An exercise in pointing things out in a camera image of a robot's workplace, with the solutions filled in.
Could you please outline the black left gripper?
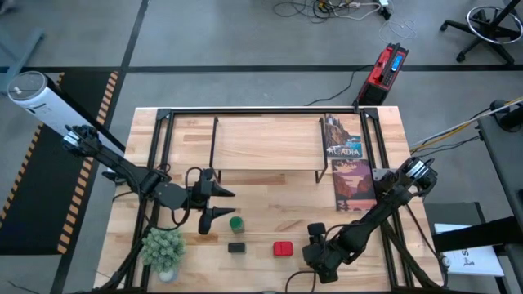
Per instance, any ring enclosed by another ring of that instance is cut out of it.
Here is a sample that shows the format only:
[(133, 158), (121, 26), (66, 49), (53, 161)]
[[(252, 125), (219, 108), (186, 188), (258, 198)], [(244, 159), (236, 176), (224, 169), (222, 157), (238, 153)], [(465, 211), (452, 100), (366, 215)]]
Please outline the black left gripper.
[[(212, 168), (203, 169), (190, 192), (190, 208), (202, 212), (198, 225), (199, 234), (208, 234), (214, 219), (236, 211), (235, 208), (209, 206), (208, 201), (215, 188), (213, 176)], [(235, 193), (216, 184), (216, 196), (234, 197)]]

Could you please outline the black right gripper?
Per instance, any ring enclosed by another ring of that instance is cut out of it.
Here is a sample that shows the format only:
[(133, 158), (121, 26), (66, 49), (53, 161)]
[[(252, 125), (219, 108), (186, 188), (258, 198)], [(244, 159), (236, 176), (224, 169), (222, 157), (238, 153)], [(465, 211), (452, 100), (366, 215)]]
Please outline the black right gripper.
[(338, 281), (337, 269), (347, 259), (347, 250), (334, 240), (327, 240), (324, 223), (307, 226), (309, 244), (302, 248), (303, 259), (320, 277), (321, 283)]

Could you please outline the red cube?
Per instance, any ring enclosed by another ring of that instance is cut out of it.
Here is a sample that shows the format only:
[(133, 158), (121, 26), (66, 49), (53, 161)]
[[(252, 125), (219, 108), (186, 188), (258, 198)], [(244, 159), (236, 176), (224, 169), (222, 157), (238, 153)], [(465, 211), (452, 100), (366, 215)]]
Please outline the red cube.
[(277, 241), (273, 243), (273, 255), (277, 257), (288, 257), (293, 255), (293, 243), (291, 241)]

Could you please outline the canyon sunset postcard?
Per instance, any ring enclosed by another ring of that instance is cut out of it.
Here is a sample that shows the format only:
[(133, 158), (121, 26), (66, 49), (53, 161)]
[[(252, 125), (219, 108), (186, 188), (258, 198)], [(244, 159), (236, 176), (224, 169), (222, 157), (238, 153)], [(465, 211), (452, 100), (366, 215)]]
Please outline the canyon sunset postcard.
[(338, 211), (368, 211), (377, 204), (367, 159), (333, 159), (332, 168)]

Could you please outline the Acadia postcard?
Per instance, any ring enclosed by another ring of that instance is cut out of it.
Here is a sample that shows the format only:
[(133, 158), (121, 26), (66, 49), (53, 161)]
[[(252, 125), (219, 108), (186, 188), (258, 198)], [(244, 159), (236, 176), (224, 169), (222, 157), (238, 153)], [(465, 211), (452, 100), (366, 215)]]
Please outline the Acadia postcard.
[(362, 158), (361, 137), (345, 129), (333, 114), (325, 117), (326, 153), (330, 158)]

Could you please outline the grey box beside table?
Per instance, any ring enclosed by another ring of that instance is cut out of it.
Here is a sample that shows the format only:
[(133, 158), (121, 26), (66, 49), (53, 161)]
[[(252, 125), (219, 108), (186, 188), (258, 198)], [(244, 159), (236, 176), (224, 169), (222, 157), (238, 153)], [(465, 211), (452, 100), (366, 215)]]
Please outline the grey box beside table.
[(428, 203), (424, 205), (431, 234), (435, 224), (479, 225), (485, 216), (479, 203)]

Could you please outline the white paper sheet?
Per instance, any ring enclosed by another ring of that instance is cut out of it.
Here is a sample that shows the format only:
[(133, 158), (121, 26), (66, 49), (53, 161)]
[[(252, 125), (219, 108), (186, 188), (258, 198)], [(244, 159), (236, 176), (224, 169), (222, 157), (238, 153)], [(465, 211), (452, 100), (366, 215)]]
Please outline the white paper sheet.
[(503, 268), (492, 246), (442, 252), (449, 274), (503, 277)]

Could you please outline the black bar beside table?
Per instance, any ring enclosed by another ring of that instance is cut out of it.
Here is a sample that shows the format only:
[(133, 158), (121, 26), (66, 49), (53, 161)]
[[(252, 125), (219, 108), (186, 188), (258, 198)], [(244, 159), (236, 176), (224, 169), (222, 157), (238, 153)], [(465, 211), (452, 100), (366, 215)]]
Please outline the black bar beside table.
[(433, 236), (439, 252), (450, 252), (474, 247), (523, 244), (523, 230), (514, 216), (447, 231)]

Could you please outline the red and black power station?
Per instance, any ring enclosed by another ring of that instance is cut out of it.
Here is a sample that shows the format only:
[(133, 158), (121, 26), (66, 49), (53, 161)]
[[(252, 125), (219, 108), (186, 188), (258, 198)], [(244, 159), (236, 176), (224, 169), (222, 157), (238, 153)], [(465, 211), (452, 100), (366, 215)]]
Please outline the red and black power station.
[(408, 53), (409, 51), (399, 43), (388, 43), (373, 65), (355, 103), (365, 106), (382, 105), (402, 69)]

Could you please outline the dark grey desk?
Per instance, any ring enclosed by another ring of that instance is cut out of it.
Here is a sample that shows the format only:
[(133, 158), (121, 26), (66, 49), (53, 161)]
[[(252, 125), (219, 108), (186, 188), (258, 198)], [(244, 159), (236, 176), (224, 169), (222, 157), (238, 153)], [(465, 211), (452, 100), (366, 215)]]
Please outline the dark grey desk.
[(523, 229), (523, 127), (505, 131), (494, 117), (478, 126), (518, 225)]

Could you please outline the white tower fan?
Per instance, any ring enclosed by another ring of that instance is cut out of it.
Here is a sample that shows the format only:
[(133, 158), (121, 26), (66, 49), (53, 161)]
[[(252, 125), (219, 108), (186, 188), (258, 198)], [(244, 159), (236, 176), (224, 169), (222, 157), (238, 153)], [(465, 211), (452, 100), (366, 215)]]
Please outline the white tower fan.
[(92, 156), (102, 147), (124, 153), (124, 146), (105, 127), (105, 115), (89, 114), (44, 73), (16, 75), (8, 83), (7, 96), (61, 135), (64, 148), (74, 154)]

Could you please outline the blue grey table leg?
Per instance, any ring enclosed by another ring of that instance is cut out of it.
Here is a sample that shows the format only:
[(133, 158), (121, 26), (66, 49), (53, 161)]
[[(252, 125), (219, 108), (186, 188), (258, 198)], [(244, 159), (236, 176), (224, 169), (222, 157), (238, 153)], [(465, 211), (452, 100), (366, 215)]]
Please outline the blue grey table leg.
[(38, 43), (44, 39), (44, 29), (33, 29), (25, 43), (18, 43), (11, 38), (9, 33), (0, 27), (0, 51), (5, 53), (10, 59), (11, 64), (3, 78), (0, 78), (0, 93), (7, 95), (8, 84), (20, 73), (27, 60), (35, 50)]

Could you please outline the black office chair base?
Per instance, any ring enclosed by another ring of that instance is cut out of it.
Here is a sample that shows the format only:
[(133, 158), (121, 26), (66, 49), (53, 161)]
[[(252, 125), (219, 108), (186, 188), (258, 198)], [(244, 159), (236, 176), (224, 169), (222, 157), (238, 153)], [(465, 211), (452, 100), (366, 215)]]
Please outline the black office chair base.
[(456, 61), (458, 63), (464, 62), (467, 53), (480, 43), (485, 43), (505, 61), (505, 65), (513, 66), (515, 60), (504, 46), (523, 39), (523, 20), (516, 13), (516, 6), (520, 2), (521, 0), (510, 0), (504, 8), (496, 6), (473, 7), (466, 14), (465, 23), (445, 20), (439, 27), (441, 32), (452, 27), (475, 37), (457, 54)]

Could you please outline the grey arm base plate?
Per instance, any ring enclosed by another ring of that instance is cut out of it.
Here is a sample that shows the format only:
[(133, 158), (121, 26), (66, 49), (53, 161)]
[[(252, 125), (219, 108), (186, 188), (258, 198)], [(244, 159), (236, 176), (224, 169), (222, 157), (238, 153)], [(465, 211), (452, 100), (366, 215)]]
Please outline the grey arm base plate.
[(373, 168), (372, 169), (372, 176), (374, 181), (380, 181), (387, 173), (394, 174), (396, 172), (395, 169), (390, 168)]

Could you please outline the black aluminium table frame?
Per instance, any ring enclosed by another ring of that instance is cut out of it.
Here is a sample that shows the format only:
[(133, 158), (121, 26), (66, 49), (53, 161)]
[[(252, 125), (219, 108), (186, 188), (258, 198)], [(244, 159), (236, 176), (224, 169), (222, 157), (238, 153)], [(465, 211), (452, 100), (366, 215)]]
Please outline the black aluminium table frame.
[[(174, 116), (158, 122), (154, 108), (135, 110), (127, 136), (125, 157), (138, 165), (158, 167), (168, 151), (172, 181), (183, 185), (196, 179), (198, 168), (209, 166), (212, 125), (215, 117), (325, 116), (328, 109), (247, 108), (234, 110), (177, 109)], [(373, 233), (366, 251), (352, 265), (343, 265), (335, 283), (314, 278), (302, 258), (308, 242), (307, 226), (322, 222), (331, 231), (336, 225), (360, 217), (358, 212), (340, 212), (335, 207), (332, 168), (320, 183), (313, 171), (223, 171), (221, 185), (235, 193), (213, 198), (217, 207), (231, 207), (246, 223), (234, 234), (229, 217), (212, 223), (206, 235), (199, 234), (199, 213), (184, 221), (186, 253), (178, 279), (162, 283), (158, 275), (137, 263), (128, 283), (149, 292), (385, 292), (390, 283), (382, 237)], [(273, 255), (273, 243), (291, 241), (293, 255)], [(229, 243), (245, 243), (245, 253), (229, 253)]]

